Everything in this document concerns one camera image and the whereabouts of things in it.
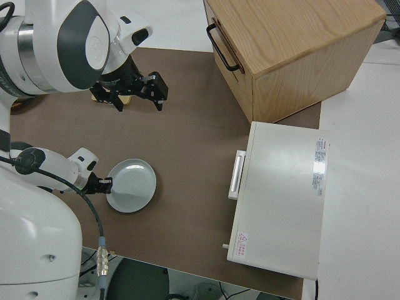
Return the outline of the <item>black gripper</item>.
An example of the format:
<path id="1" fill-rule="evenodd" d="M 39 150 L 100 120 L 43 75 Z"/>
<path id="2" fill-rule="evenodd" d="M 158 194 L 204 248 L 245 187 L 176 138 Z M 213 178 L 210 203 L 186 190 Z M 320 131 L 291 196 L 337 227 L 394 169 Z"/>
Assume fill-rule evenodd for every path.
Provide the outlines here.
<path id="1" fill-rule="evenodd" d="M 82 188 L 84 194 L 110 194 L 113 179 L 111 177 L 105 177 L 104 179 L 99 179 L 93 172 L 89 175 L 86 185 Z"/>
<path id="2" fill-rule="evenodd" d="M 161 75 L 157 71 L 142 75 L 132 57 L 116 70 L 102 74 L 89 90 L 97 101 L 113 103 L 119 112 L 124 109 L 119 96 L 148 99 L 158 111 L 163 110 L 163 103 L 168 98 L 168 87 Z"/>

